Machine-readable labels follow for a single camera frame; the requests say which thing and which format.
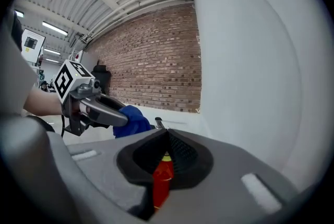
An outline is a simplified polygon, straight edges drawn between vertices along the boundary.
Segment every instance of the red bottle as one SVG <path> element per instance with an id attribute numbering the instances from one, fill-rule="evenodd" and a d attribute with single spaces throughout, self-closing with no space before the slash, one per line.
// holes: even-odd
<path id="1" fill-rule="evenodd" d="M 153 205 L 157 211 L 169 195 L 170 180 L 174 177 L 173 162 L 168 152 L 153 173 Z"/>

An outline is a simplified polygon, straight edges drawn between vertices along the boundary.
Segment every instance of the floor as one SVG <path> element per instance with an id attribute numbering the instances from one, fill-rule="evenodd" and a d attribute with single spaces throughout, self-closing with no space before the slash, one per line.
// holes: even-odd
<path id="1" fill-rule="evenodd" d="M 62 118 L 60 115 L 43 116 L 41 118 L 52 125 L 57 133 L 60 134 L 62 132 Z M 67 118 L 65 118 L 65 126 L 66 125 L 68 125 Z M 114 135 L 112 127 L 89 127 L 80 137 L 65 131 L 63 139 L 66 145 L 70 145 L 77 143 L 98 142 L 113 138 Z"/>

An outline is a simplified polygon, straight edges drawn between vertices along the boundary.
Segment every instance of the brick wall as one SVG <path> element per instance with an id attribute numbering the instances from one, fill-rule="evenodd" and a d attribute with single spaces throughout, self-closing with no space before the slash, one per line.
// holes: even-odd
<path id="1" fill-rule="evenodd" d="M 93 41 L 112 78 L 109 95 L 129 104 L 194 112 L 201 62 L 196 13 L 178 5 L 131 19 Z"/>

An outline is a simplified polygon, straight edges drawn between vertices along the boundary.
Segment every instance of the ceiling light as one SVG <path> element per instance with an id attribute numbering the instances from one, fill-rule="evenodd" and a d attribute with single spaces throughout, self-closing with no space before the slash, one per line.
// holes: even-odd
<path id="1" fill-rule="evenodd" d="M 46 59 L 46 60 L 49 61 L 49 62 L 59 63 L 59 61 L 55 61 L 55 60 L 52 60 L 52 59 Z"/>
<path id="2" fill-rule="evenodd" d="M 25 16 L 25 14 L 24 13 L 22 13 L 22 12 L 20 12 L 20 11 L 18 11 L 18 10 L 15 10 L 15 12 L 16 12 L 16 15 L 18 16 L 18 17 L 24 17 Z"/>
<path id="3" fill-rule="evenodd" d="M 43 24 L 45 27 L 48 27 L 48 28 L 50 28 L 50 29 L 52 29 L 52 30 L 54 30 L 54 31 L 57 31 L 57 32 L 59 32 L 59 33 L 65 35 L 65 36 L 68 35 L 68 33 L 67 33 L 66 31 L 64 31 L 64 30 L 62 30 L 62 29 L 59 29 L 58 27 L 55 27 L 55 26 L 53 26 L 53 25 L 51 25 L 51 24 L 49 24 L 49 23 L 47 23 L 47 22 L 45 22 L 45 21 L 44 21 L 42 24 Z"/>
<path id="4" fill-rule="evenodd" d="M 48 50 L 48 49 L 43 49 L 43 50 L 54 53 L 54 54 L 57 54 L 57 55 L 60 55 L 60 52 L 56 52 L 56 51 L 52 51 L 52 50 Z"/>

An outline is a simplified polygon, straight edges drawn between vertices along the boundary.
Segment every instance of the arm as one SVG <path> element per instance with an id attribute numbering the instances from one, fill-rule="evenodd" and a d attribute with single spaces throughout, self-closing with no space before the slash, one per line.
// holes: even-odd
<path id="1" fill-rule="evenodd" d="M 62 114 L 62 106 L 57 94 L 38 88 L 30 91 L 23 108 L 37 116 Z"/>

